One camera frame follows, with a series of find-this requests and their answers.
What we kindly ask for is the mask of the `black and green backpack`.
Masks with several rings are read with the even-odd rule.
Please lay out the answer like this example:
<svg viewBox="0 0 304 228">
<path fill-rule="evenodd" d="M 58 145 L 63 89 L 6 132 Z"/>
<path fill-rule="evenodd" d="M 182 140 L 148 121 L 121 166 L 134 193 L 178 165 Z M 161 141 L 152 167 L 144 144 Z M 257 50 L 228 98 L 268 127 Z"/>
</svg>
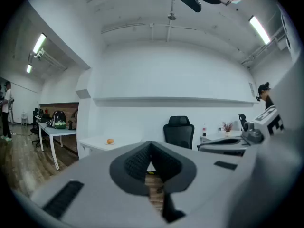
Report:
<svg viewBox="0 0 304 228">
<path fill-rule="evenodd" d="M 51 126 L 55 129 L 66 129 L 67 120 L 63 111 L 55 111 L 52 116 Z"/>
</svg>

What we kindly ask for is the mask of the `white side desk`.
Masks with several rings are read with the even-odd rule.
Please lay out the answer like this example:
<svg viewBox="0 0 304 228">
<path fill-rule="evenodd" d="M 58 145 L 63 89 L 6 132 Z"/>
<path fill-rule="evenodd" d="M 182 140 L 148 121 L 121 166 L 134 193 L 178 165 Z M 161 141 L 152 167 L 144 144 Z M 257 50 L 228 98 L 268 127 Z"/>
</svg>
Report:
<svg viewBox="0 0 304 228">
<path fill-rule="evenodd" d="M 225 131 L 221 131 L 221 132 L 218 132 L 218 133 L 209 134 L 209 135 L 206 135 L 206 136 L 201 136 L 200 137 L 200 143 L 205 143 L 205 142 L 214 141 L 214 140 L 223 139 L 223 138 L 240 137 L 241 134 L 242 134 L 241 131 L 236 131 L 236 130 L 232 130 L 228 133 L 225 132 Z"/>
</svg>

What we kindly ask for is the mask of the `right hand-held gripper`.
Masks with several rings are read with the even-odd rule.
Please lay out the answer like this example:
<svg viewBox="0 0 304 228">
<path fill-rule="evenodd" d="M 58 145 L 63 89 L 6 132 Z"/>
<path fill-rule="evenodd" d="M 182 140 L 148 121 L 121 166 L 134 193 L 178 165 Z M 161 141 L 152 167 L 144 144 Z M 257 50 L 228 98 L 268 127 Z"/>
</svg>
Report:
<svg viewBox="0 0 304 228">
<path fill-rule="evenodd" d="M 241 136 L 253 144 L 260 144 L 283 130 L 283 121 L 276 106 L 272 105 L 252 121 L 245 122 Z M 198 150 L 214 154 L 243 156 L 248 148 L 248 144 L 243 143 L 244 141 L 240 137 L 221 138 L 204 141 Z"/>
</svg>

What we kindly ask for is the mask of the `person's white shirt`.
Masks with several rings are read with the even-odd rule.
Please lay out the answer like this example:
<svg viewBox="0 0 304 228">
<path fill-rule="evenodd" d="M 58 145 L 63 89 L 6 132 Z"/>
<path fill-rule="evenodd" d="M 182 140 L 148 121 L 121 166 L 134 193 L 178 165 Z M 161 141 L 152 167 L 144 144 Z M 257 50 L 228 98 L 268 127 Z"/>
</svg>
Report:
<svg viewBox="0 0 304 228">
<path fill-rule="evenodd" d="M 235 175 L 226 228 L 304 228 L 304 52 L 271 97 L 283 131 Z"/>
</svg>

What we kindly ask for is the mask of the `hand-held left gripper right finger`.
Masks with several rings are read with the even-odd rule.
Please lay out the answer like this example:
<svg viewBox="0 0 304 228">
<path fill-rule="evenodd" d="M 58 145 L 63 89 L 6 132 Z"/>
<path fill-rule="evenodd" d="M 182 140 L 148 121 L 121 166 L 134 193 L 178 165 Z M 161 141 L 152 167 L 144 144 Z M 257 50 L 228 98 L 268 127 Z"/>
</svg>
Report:
<svg viewBox="0 0 304 228">
<path fill-rule="evenodd" d="M 222 190 L 239 157 L 195 152 L 151 142 L 151 161 L 163 182 L 163 225 L 153 228 L 227 228 L 229 203 Z"/>
</svg>

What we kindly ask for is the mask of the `white desk with curved legs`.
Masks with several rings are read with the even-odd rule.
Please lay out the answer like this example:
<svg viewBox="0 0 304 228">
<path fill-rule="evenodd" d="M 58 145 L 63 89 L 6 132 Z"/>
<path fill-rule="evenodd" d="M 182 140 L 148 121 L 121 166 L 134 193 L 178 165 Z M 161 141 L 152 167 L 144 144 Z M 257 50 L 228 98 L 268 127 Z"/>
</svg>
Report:
<svg viewBox="0 0 304 228">
<path fill-rule="evenodd" d="M 76 135 L 76 130 L 69 130 L 69 129 L 55 129 L 51 127 L 47 127 L 45 123 L 39 123 L 38 124 L 38 130 L 39 130 L 39 139 L 40 139 L 40 146 L 41 151 L 44 151 L 44 146 L 42 142 L 42 130 L 49 136 L 49 142 L 50 142 L 50 148 L 51 148 L 51 154 L 54 160 L 55 168 L 57 170 L 60 170 L 59 164 L 57 162 L 55 147 L 54 147 L 54 137 L 59 136 L 60 137 L 60 146 L 63 147 L 63 136 L 69 136 L 69 135 Z"/>
</svg>

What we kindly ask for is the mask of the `black mesh office chair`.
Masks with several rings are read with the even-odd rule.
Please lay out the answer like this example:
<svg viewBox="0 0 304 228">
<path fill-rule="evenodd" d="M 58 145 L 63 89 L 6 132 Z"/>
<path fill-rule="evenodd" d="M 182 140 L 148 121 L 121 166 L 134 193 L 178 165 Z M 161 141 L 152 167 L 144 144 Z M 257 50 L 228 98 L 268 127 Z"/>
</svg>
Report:
<svg viewBox="0 0 304 228">
<path fill-rule="evenodd" d="M 187 116 L 171 116 L 163 127 L 165 142 L 186 149 L 192 149 L 194 125 Z"/>
</svg>

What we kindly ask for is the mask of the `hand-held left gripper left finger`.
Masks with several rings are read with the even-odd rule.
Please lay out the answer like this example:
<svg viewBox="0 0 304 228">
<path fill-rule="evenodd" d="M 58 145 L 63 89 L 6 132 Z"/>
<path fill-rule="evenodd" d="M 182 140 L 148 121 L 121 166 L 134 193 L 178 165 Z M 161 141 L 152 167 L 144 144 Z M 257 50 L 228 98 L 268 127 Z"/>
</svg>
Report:
<svg viewBox="0 0 304 228">
<path fill-rule="evenodd" d="M 40 208 L 69 181 L 83 183 L 76 198 L 61 218 L 76 228 L 160 228 L 166 221 L 147 196 L 126 193 L 110 176 L 110 164 L 139 143 L 89 155 L 50 178 L 31 195 Z"/>
</svg>

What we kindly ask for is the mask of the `small red potted plant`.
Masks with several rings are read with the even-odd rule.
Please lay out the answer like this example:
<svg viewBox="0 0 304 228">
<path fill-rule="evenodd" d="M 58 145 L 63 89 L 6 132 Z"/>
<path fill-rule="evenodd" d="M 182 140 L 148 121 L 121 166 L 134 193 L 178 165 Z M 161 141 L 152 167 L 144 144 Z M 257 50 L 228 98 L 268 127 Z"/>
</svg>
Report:
<svg viewBox="0 0 304 228">
<path fill-rule="evenodd" d="M 225 132 L 225 136 L 228 137 L 231 134 L 231 131 L 233 128 L 233 123 L 232 122 L 229 122 L 229 123 L 222 122 L 222 128 Z"/>
</svg>

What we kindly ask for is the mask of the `black swivel chair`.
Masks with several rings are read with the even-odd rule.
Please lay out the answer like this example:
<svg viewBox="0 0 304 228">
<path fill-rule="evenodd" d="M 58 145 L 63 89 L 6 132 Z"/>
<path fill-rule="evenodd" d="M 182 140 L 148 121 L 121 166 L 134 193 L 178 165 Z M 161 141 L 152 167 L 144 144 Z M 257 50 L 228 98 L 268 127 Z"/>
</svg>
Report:
<svg viewBox="0 0 304 228">
<path fill-rule="evenodd" d="M 33 128 L 30 130 L 32 134 L 36 135 L 38 138 L 32 141 L 32 144 L 36 144 L 37 148 L 40 144 L 40 136 L 39 136 L 39 123 L 41 120 L 41 116 L 43 115 L 43 110 L 41 108 L 35 108 L 33 111 Z"/>
</svg>

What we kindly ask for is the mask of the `white table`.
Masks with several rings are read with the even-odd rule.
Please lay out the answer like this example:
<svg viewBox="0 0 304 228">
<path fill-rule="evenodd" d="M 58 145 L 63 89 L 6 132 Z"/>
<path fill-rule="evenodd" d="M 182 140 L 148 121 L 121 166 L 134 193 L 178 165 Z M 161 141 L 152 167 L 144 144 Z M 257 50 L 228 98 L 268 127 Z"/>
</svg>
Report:
<svg viewBox="0 0 304 228">
<path fill-rule="evenodd" d="M 78 157 L 82 159 L 89 156 L 91 152 L 110 151 L 142 140 L 140 136 L 116 136 L 114 137 L 115 145 L 105 145 L 108 138 L 100 135 L 78 140 Z"/>
</svg>

